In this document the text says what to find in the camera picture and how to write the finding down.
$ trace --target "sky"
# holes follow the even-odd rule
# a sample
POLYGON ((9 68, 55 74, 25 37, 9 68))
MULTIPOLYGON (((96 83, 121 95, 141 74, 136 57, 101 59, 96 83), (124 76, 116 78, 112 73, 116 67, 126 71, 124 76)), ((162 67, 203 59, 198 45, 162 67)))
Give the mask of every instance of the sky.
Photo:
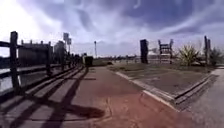
POLYGON ((223 7, 223 0, 0 0, 0 40, 17 31, 19 40, 54 45, 68 32, 72 52, 94 55, 97 41, 98 56, 139 54, 141 39, 149 48, 158 39, 201 48, 207 35, 224 48, 223 7))

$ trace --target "paved path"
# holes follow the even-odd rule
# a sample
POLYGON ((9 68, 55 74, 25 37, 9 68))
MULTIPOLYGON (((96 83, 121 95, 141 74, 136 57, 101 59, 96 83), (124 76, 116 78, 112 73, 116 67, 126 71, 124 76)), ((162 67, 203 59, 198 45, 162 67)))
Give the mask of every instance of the paved path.
POLYGON ((101 67, 70 71, 1 107, 12 128, 198 128, 101 67))
POLYGON ((204 128, 224 128, 224 69, 217 69, 217 81, 186 112, 204 128))

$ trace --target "street lamp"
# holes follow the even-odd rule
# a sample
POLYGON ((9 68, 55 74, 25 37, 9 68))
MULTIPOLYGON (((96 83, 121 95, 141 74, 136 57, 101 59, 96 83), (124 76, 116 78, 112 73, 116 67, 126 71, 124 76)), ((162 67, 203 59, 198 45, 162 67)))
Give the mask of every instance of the street lamp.
POLYGON ((96 41, 94 41, 94 45, 95 45, 95 55, 96 55, 96 58, 97 58, 96 41))

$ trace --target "shrub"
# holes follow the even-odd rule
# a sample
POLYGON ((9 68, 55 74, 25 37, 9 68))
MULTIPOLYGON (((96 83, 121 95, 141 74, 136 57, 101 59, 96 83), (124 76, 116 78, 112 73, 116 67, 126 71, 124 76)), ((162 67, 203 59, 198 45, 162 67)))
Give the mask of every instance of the shrub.
POLYGON ((182 64, 191 66, 197 60, 199 52, 193 46, 188 45, 179 50, 179 55, 182 64))
POLYGON ((219 49, 214 48, 211 50, 210 61, 212 66, 216 66, 217 63, 223 61, 223 59, 224 59, 224 56, 219 49))

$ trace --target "curb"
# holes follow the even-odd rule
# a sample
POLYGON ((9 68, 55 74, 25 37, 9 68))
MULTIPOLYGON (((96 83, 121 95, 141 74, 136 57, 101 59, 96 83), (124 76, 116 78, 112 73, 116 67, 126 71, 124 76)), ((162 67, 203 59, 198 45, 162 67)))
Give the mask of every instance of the curb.
POLYGON ((147 84, 143 83, 143 82, 140 82, 138 80, 133 80, 133 78, 127 76, 127 75, 124 75, 120 72, 115 72, 115 74, 117 74, 118 76, 138 85, 139 87, 143 88, 142 92, 145 93, 146 95, 154 98, 155 100, 163 103, 164 105, 168 106, 169 108, 179 112, 178 109, 176 109, 173 105, 172 105, 172 102, 174 100, 174 97, 173 96, 170 96, 170 95, 167 95, 167 93, 161 91, 161 90, 158 90, 156 88, 153 88, 153 87, 150 87, 148 86, 147 84))
POLYGON ((165 104, 166 106, 168 106, 178 112, 180 111, 180 110, 178 110, 179 104, 186 101, 188 98, 190 98, 195 93, 200 91, 207 83, 212 81, 211 79, 213 78, 212 74, 208 74, 203 79, 201 79, 198 82, 196 82, 195 84, 193 84, 193 86, 191 86, 190 88, 187 88, 187 89, 179 92, 177 95, 171 95, 171 94, 168 94, 167 92, 164 92, 160 89, 157 89, 155 87, 147 85, 139 80, 134 80, 134 78, 129 77, 121 72, 115 72, 115 74, 117 74, 118 76, 143 88, 144 89, 143 93, 151 96, 152 98, 156 99, 157 101, 165 104))

